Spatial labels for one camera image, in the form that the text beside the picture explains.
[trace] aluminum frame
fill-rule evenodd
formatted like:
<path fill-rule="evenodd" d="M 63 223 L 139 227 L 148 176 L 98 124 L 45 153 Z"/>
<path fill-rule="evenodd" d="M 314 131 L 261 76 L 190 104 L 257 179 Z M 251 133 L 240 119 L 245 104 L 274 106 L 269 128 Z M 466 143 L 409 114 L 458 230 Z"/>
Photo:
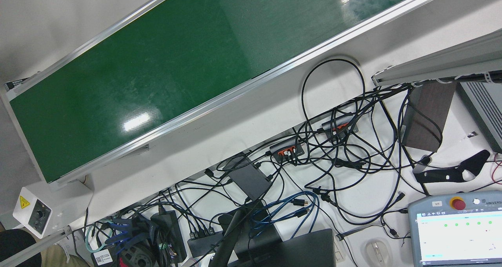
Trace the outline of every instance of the aluminum frame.
<path fill-rule="evenodd" d="M 421 58 L 391 66 L 376 73 L 371 79 L 378 87 L 467 74 L 488 74 L 488 72 L 500 69 L 502 69 L 502 29 Z"/>
<path fill-rule="evenodd" d="M 99 33 L 93 39 L 89 40 L 81 47 L 77 48 L 75 51 L 68 54 L 67 56 L 65 56 L 64 58 L 53 64 L 52 66 L 33 76 L 33 78 L 29 80 L 27 83 L 20 85 L 14 90 L 12 90 L 14 91 L 15 95 L 9 96 L 9 100 L 14 99 L 17 95 L 22 94 L 27 89 L 34 86 L 36 83 L 47 78 L 47 76 L 50 76 L 50 74 L 54 73 L 59 68 L 63 67 L 64 65 L 66 65 L 73 59 L 77 58 L 87 50 L 91 49 L 93 46 L 95 46 L 105 38 L 109 37 L 116 31 L 120 30 L 127 24 L 131 23 L 132 21 L 134 21 L 141 15 L 145 14 L 146 12 L 148 12 L 158 4 L 162 3 L 163 1 L 165 0 L 151 0 L 147 2 L 137 11 L 131 13 L 127 17 L 124 17 L 122 20 L 120 20 L 116 24 L 113 24 L 111 27 L 109 27 L 102 33 Z M 252 89 L 267 83 L 271 79 L 274 79 L 275 77 L 280 76 L 281 74 L 303 63 L 306 63 L 309 60 L 316 58 L 317 56 L 321 56 L 322 54 L 326 53 L 327 51 L 330 51 L 334 47 L 344 42 L 347 42 L 348 40 L 351 40 L 352 38 L 355 38 L 356 36 L 361 35 L 366 31 L 369 31 L 370 29 L 373 29 L 379 25 L 392 21 L 397 17 L 405 15 L 406 13 L 430 1 L 432 0 L 404 0 L 392 6 L 391 8 L 388 8 L 380 12 L 379 14 L 361 22 L 360 24 L 357 24 L 356 26 L 349 28 L 342 33 L 339 33 L 333 36 L 332 38 L 325 40 L 324 42 L 295 56 L 294 58 L 285 61 L 284 63 L 272 68 L 271 70 L 264 72 L 263 74 L 258 75 L 255 78 L 250 79 L 216 96 L 215 98 L 208 100 L 207 102 L 193 108 L 192 110 L 189 110 L 183 113 L 182 115 L 179 115 L 178 117 L 165 122 L 164 124 L 153 129 L 152 131 L 145 133 L 140 137 L 137 137 L 131 140 L 130 142 L 127 142 L 121 145 L 120 147 L 117 147 L 116 149 L 113 149 L 110 152 L 89 161 L 88 163 L 68 172 L 64 176 L 61 176 L 61 178 L 57 179 L 56 181 L 49 183 L 49 185 L 53 190 L 57 190 L 58 188 L 64 186 L 66 183 L 73 181 L 81 176 L 84 176 L 85 174 L 90 173 L 94 169 L 102 167 L 122 156 L 125 156 L 126 154 L 148 144 L 149 142 L 156 140 L 159 137 L 162 137 L 163 135 L 166 135 L 167 133 L 170 133 L 178 129 L 181 126 L 188 124 L 191 121 L 194 121 L 195 119 L 198 119 L 199 117 L 207 115 L 208 113 L 226 105 L 227 103 L 233 102 L 234 100 L 238 99 L 240 96 L 246 94 Z"/>

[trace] label sticker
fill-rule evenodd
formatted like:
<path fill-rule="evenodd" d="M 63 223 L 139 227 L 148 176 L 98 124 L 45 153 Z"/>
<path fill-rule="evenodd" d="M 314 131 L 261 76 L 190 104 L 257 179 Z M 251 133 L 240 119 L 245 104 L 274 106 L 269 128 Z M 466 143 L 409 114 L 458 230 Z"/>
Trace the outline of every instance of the label sticker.
<path fill-rule="evenodd" d="M 95 252 L 93 253 L 93 256 L 95 257 L 96 263 L 98 265 L 104 265 L 106 263 L 113 262 L 110 251 L 108 251 L 108 249 L 103 249 L 102 251 Z"/>
<path fill-rule="evenodd" d="M 30 202 L 26 200 L 26 198 L 19 196 L 20 199 L 20 204 L 21 204 L 21 209 L 26 208 L 28 205 L 30 205 Z"/>

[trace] barcode label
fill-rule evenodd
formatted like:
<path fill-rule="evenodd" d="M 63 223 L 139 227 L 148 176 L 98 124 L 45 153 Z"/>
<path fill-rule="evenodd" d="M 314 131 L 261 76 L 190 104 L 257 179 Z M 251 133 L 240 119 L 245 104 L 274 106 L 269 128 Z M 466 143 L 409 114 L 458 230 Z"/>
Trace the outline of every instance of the barcode label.
<path fill-rule="evenodd" d="M 98 265 L 103 265 L 106 263 L 113 262 L 113 259 L 111 259 L 110 252 L 108 251 L 108 249 L 95 252 L 93 253 L 93 256 L 95 257 L 96 263 Z"/>

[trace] green conveyor belt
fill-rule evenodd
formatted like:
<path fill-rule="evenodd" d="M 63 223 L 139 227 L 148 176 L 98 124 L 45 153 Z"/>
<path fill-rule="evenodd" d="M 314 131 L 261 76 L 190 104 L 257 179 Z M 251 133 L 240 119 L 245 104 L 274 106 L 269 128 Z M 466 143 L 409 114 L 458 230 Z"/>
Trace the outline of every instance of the green conveyor belt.
<path fill-rule="evenodd" d="M 11 106 L 51 182 L 400 1 L 166 0 Z"/>

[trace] yellow warning label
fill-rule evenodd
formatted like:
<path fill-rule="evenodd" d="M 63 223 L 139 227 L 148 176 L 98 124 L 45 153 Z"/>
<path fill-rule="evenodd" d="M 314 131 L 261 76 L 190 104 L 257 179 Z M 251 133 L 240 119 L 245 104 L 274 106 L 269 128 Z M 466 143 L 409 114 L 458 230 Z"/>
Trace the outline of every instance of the yellow warning label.
<path fill-rule="evenodd" d="M 21 200 L 21 209 L 26 208 L 28 205 L 30 205 L 30 202 L 27 201 L 24 197 L 19 196 L 19 199 Z"/>

